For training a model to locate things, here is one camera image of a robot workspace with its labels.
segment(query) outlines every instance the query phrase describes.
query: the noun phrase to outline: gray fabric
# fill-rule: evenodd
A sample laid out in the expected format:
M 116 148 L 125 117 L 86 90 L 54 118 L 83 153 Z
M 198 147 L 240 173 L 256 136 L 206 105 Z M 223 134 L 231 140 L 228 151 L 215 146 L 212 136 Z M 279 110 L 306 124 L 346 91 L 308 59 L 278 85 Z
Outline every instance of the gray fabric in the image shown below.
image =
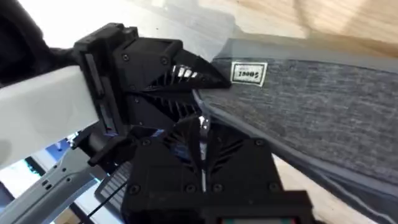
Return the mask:
M 307 155 L 398 184 L 395 73 L 247 59 L 256 60 L 268 62 L 263 88 L 234 84 L 230 90 L 201 91 L 202 99 Z M 215 65 L 230 74 L 230 59 Z

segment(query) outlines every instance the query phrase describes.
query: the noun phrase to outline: screw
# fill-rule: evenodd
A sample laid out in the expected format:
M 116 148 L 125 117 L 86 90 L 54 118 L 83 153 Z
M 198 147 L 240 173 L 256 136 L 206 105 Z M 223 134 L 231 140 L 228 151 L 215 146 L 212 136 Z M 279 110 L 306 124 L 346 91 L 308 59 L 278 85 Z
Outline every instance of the screw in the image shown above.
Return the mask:
M 133 185 L 129 189 L 129 193 L 132 195 L 138 194 L 138 192 L 141 190 L 141 187 L 139 185 Z
M 256 140 L 256 145 L 263 146 L 264 145 L 264 141 L 262 139 L 257 139 Z
M 279 184 L 277 184 L 277 183 L 270 183 L 268 188 L 271 192 L 278 192 L 280 190 Z
M 143 141 L 142 141 L 142 145 L 143 145 L 143 146 L 148 146 L 148 145 L 150 145 L 150 140 L 148 140 L 148 139 L 143 140 Z
M 167 65 L 169 61 L 167 60 L 167 57 L 161 57 L 160 62 L 162 63 L 162 65 Z
M 128 62 L 130 60 L 129 56 L 126 54 L 122 54 L 122 58 L 125 62 Z
M 213 185 L 213 191 L 214 192 L 222 192 L 224 187 L 221 184 L 215 184 Z
M 194 193 L 194 192 L 197 191 L 197 188 L 196 188 L 195 185 L 189 184 L 189 185 L 187 185 L 187 186 L 185 187 L 185 191 L 186 191 L 187 193 Z

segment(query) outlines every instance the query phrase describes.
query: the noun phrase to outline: cable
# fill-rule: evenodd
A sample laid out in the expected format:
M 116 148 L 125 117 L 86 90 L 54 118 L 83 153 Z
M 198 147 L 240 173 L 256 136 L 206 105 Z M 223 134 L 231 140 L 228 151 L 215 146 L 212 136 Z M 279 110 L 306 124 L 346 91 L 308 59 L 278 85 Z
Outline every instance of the cable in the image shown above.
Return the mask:
M 120 187 L 118 187 L 113 193 L 111 193 L 111 195 L 105 199 L 105 201 L 103 201 L 100 205 L 98 205 L 93 211 L 90 212 L 90 214 L 87 215 L 88 218 L 90 218 L 91 216 L 94 215 L 94 213 L 96 213 L 102 206 L 104 206 L 109 200 L 111 200 L 111 198 L 113 198 L 114 195 L 116 195 L 124 186 L 126 186 L 127 181 L 125 181 L 122 185 L 120 185 Z

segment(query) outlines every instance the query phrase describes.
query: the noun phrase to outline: label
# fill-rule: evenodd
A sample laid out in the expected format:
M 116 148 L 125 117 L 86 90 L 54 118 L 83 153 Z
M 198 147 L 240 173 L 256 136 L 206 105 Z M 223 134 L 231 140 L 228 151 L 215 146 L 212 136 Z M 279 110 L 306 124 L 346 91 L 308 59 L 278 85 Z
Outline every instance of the label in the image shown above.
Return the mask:
M 232 62 L 231 82 L 262 86 L 266 72 L 265 62 Z

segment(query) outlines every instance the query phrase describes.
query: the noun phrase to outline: wooden surface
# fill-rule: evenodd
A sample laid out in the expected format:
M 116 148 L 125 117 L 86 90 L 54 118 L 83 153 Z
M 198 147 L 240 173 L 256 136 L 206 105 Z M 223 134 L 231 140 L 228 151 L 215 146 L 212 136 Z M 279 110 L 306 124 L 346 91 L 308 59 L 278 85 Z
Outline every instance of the wooden surface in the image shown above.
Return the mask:
M 74 41 L 107 22 L 140 35 L 177 38 L 211 60 L 229 38 L 398 56 L 398 1 L 388 0 L 41 0 L 22 1 L 50 45 Z M 372 223 L 291 166 L 277 160 L 287 189 L 307 189 L 327 223 Z

